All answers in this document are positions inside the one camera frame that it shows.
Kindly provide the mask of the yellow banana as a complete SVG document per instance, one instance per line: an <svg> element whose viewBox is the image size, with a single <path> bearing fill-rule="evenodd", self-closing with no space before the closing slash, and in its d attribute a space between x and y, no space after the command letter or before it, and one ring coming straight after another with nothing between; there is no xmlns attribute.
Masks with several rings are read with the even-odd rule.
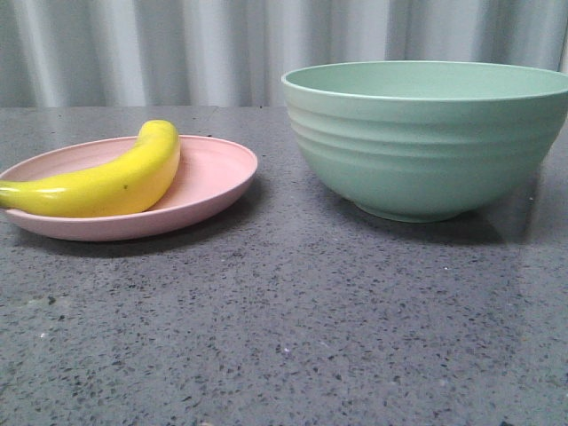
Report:
<svg viewBox="0 0 568 426"><path fill-rule="evenodd" d="M124 154L96 167L30 181L1 182L1 207L47 217L109 217L143 212L169 190L181 142L168 121L141 127Z"/></svg>

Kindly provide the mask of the green ribbed bowl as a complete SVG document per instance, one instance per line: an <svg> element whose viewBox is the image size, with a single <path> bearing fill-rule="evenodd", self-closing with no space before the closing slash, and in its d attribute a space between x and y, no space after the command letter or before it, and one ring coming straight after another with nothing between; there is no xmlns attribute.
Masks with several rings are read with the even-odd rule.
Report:
<svg viewBox="0 0 568 426"><path fill-rule="evenodd" d="M567 116L565 74L452 61L305 67L282 77L297 144L366 212L434 222L491 203L538 169Z"/></svg>

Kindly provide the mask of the pink plate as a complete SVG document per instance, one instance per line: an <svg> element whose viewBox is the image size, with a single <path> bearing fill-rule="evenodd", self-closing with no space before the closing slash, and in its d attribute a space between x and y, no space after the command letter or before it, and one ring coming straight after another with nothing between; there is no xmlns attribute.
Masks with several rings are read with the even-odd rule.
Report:
<svg viewBox="0 0 568 426"><path fill-rule="evenodd" d="M114 159L136 138L83 143L40 154L1 174L5 180L32 180L79 170ZM122 241L153 236L199 223L227 209L249 188L255 154L231 141L182 136L181 160L169 191L149 210L126 216L64 218L34 216L14 209L9 222L32 233L69 241Z"/></svg>

